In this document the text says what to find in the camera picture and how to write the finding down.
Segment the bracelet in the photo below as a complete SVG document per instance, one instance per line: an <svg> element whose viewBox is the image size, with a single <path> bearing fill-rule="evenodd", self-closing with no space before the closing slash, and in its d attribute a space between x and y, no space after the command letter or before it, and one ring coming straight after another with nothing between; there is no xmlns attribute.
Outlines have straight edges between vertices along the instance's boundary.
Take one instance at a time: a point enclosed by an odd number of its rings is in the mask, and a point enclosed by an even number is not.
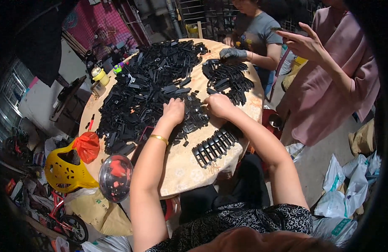
<svg viewBox="0 0 388 252"><path fill-rule="evenodd" d="M157 139L159 139L159 140L164 141L165 144L166 144L166 146L169 145L169 141L168 141L166 138L164 138L164 137L161 137L161 136L159 136L159 135L150 135L149 137L150 137L150 138L157 138Z"/></svg>

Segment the red bicycle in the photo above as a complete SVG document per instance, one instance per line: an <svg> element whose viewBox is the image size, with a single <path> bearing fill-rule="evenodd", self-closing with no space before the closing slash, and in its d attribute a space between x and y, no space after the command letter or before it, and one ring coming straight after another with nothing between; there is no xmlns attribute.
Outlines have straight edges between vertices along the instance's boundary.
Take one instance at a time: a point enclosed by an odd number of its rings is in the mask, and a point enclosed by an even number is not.
<svg viewBox="0 0 388 252"><path fill-rule="evenodd" d="M64 198L56 190L51 192L54 208L48 214L54 221L48 222L47 227L58 233L63 233L70 242L82 244L88 240L88 229L84 221L76 215L65 213Z"/></svg>

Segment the metal bowl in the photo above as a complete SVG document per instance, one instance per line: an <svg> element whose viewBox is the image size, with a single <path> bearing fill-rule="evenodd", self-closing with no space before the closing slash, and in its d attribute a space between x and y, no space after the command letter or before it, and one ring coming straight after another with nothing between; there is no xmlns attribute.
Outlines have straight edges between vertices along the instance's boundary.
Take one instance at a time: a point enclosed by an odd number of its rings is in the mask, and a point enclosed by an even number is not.
<svg viewBox="0 0 388 252"><path fill-rule="evenodd" d="M132 172L131 161L125 155L109 156L99 172L99 187L103 196L114 203L126 199L130 194Z"/></svg>
<svg viewBox="0 0 388 252"><path fill-rule="evenodd" d="M268 117L268 122L274 128L280 128L283 124L282 118L278 114L271 114Z"/></svg>

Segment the patterned black shirt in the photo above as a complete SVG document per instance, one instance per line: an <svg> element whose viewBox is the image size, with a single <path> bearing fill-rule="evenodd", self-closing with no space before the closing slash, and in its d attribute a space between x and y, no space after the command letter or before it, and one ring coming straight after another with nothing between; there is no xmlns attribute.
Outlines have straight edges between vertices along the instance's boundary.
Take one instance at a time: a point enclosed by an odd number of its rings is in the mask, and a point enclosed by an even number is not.
<svg viewBox="0 0 388 252"><path fill-rule="evenodd" d="M312 235L313 221L309 210L301 206L279 204L251 209L244 202L234 203L179 226L170 239L147 251L188 251L234 227L251 227L260 233L287 230Z"/></svg>

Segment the hand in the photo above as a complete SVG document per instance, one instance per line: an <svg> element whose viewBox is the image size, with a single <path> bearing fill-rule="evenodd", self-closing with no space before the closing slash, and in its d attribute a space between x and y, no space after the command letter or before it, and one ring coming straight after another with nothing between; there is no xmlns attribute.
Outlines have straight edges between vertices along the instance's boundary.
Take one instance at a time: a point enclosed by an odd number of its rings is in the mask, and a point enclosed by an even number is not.
<svg viewBox="0 0 388 252"><path fill-rule="evenodd" d="M221 58L247 58L246 50L239 50L236 48L223 48L219 52L219 57Z"/></svg>
<svg viewBox="0 0 388 252"><path fill-rule="evenodd" d="M163 115L160 120L171 124L173 128L184 119L184 102L177 98L171 98L169 104L163 104Z"/></svg>
<svg viewBox="0 0 388 252"><path fill-rule="evenodd" d="M299 25L307 32L309 37L284 31L276 31L275 33L284 38L284 42L288 46L288 49L292 50L295 55L320 64L324 61L328 52L322 46L319 37L310 26L301 22L299 22Z"/></svg>
<svg viewBox="0 0 388 252"><path fill-rule="evenodd" d="M212 114L226 120L229 120L235 114L235 110L239 109L232 104L226 95L220 93L211 94L208 98L205 98L204 104L208 104L208 110Z"/></svg>
<svg viewBox="0 0 388 252"><path fill-rule="evenodd" d="M226 36L226 37L223 39L223 43L224 43L225 45L228 45L228 46L234 46L234 44L233 44L233 39L232 39L232 37L230 37L230 36Z"/></svg>

